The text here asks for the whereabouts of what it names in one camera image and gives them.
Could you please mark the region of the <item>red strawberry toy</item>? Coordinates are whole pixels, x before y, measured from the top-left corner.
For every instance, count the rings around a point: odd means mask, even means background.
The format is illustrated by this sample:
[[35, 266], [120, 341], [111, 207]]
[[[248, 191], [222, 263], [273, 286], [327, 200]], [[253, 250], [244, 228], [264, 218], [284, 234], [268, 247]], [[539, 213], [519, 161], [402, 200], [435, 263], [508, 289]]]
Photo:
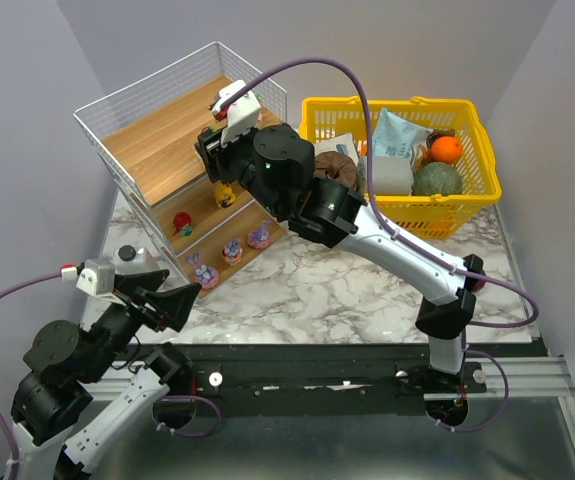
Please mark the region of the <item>red strawberry toy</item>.
[[193, 233], [192, 217], [185, 211], [177, 212], [172, 219], [173, 234], [188, 237]]

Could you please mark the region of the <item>yellow duck toy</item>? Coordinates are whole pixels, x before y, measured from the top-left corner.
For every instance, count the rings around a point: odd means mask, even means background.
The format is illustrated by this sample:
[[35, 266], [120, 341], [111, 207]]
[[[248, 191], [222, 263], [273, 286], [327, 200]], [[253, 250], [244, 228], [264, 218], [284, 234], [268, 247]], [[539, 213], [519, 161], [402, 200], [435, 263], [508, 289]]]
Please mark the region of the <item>yellow duck toy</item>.
[[214, 185], [214, 198], [218, 208], [224, 209], [232, 206], [236, 201], [236, 195], [230, 185], [216, 183]]

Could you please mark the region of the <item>purple pink toy figure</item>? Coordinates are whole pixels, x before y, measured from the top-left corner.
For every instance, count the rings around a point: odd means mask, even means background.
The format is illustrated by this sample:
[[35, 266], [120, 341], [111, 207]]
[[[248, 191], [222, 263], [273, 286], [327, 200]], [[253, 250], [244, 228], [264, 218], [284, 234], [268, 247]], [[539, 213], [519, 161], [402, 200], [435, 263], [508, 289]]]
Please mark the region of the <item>purple pink toy figure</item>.
[[269, 226], [271, 220], [264, 220], [259, 227], [247, 235], [247, 245], [253, 249], [263, 250], [270, 244]]

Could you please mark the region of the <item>small purple bunny toy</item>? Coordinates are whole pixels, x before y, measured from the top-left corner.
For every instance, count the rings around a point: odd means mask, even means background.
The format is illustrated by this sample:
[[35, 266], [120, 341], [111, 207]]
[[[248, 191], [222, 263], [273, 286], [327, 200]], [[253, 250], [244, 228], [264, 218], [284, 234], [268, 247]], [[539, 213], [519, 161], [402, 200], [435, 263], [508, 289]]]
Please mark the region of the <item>small purple bunny toy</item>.
[[243, 249], [240, 239], [234, 239], [228, 242], [221, 251], [223, 261], [228, 265], [235, 265], [241, 261]]

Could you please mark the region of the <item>purple bunny toy pink base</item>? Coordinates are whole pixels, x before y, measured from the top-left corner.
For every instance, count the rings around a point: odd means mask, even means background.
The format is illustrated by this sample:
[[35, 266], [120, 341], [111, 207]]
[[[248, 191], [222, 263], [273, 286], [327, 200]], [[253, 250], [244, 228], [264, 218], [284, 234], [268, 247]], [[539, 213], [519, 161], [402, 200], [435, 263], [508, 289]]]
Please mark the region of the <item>purple bunny toy pink base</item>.
[[196, 281], [203, 290], [211, 290], [218, 285], [220, 280], [218, 270], [211, 265], [203, 263], [199, 258], [198, 252], [187, 256], [185, 262], [192, 267]]

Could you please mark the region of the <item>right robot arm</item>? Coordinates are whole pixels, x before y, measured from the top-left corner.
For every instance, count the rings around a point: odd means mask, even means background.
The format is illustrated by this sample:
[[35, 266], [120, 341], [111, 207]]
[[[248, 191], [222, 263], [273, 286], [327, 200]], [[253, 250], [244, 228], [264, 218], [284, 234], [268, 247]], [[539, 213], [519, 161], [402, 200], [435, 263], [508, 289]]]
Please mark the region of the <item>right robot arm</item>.
[[380, 222], [356, 191], [315, 175], [313, 144], [287, 124], [253, 128], [229, 143], [223, 136], [206, 129], [195, 145], [210, 180], [239, 183], [300, 237], [359, 255], [416, 288], [423, 296], [416, 327], [429, 338], [430, 365], [458, 374], [476, 304], [476, 282], [466, 275], [482, 273], [482, 259], [449, 255]]

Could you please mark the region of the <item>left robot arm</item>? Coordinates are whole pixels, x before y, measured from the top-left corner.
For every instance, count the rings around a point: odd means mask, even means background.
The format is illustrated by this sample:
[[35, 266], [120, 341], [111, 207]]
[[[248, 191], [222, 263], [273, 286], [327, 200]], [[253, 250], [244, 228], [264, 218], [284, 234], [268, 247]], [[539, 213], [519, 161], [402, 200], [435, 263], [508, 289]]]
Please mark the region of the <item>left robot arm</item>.
[[172, 344], [155, 347], [125, 389], [81, 431], [73, 430], [91, 403], [86, 385], [97, 383], [146, 326], [180, 331], [201, 287], [159, 288], [168, 271], [120, 276], [116, 295], [89, 329], [55, 320], [34, 337], [23, 360], [29, 374], [19, 383], [11, 414], [18, 455], [8, 479], [87, 479], [102, 456], [145, 410], [169, 393], [192, 394], [190, 360]]

